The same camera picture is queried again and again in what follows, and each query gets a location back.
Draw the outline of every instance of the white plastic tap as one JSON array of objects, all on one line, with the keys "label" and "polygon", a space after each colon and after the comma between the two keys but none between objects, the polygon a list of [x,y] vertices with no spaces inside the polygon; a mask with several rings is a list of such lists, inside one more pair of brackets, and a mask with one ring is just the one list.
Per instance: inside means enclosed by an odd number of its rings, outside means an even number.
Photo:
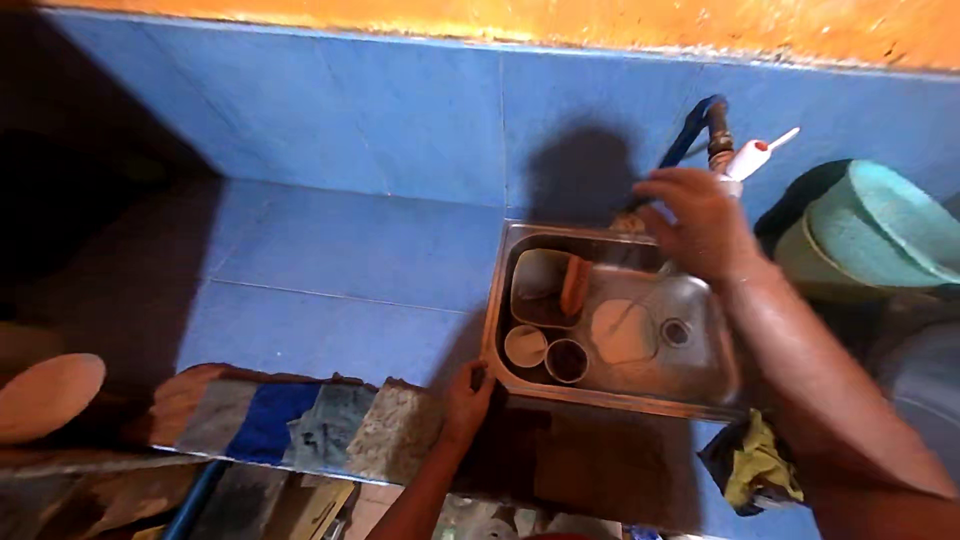
[{"label": "white plastic tap", "polygon": [[797,136],[799,132],[800,128],[794,128],[770,143],[758,139],[747,141],[727,163],[726,170],[720,178],[725,183],[729,193],[734,197],[739,197],[743,193],[741,182],[763,166],[763,163],[770,159],[774,150]]}]

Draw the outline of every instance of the blue tiled wall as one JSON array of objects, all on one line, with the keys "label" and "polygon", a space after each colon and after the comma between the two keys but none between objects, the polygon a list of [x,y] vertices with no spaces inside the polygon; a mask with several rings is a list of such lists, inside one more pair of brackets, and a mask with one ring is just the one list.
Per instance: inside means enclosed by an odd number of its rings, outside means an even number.
[{"label": "blue tiled wall", "polygon": [[957,191],[958,78],[45,16],[232,178],[601,222],[690,108],[722,92],[740,142],[803,128],[750,179],[753,219],[842,158]]}]

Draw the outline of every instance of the forearm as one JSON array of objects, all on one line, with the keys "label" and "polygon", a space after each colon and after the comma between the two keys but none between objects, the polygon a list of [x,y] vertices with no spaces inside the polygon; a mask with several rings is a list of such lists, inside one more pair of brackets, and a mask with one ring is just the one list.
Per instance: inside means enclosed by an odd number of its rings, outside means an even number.
[{"label": "forearm", "polygon": [[467,446],[441,437],[368,540],[428,540]]},{"label": "forearm", "polygon": [[797,439],[795,446],[806,442],[815,430],[812,423],[892,479],[956,497],[956,488],[920,436],[897,417],[779,268],[760,264],[748,279],[720,287],[720,295],[765,379],[799,409],[782,416],[788,423],[801,423],[781,426],[791,445],[791,438]]}]

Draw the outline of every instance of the hand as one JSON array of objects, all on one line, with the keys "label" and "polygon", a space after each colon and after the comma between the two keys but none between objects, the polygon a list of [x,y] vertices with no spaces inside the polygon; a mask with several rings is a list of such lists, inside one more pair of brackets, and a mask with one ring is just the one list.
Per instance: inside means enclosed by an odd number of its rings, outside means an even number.
[{"label": "hand", "polygon": [[[483,369],[484,379],[480,388],[474,392],[470,388],[473,370]],[[496,378],[487,369],[487,362],[474,360],[460,368],[446,390],[446,418],[440,438],[452,443],[464,452],[473,442],[473,435],[480,429],[490,406],[490,395]]]},{"label": "hand", "polygon": [[685,272],[725,286],[751,277],[768,262],[739,203],[724,192],[715,173],[658,169],[634,185],[638,196],[661,199],[677,217],[670,225],[650,206],[640,209],[647,231]]}]

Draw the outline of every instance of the green bucket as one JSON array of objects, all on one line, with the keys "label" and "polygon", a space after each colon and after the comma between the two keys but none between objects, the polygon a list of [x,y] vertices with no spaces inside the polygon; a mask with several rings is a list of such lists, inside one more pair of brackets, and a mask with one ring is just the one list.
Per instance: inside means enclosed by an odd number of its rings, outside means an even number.
[{"label": "green bucket", "polygon": [[797,220],[777,242],[774,261],[783,275],[807,298],[830,302],[865,302],[892,290],[860,282],[830,260],[810,234],[808,215]]},{"label": "green bucket", "polygon": [[911,288],[960,283],[960,223],[883,165],[851,161],[807,215],[812,239],[859,282]]}]

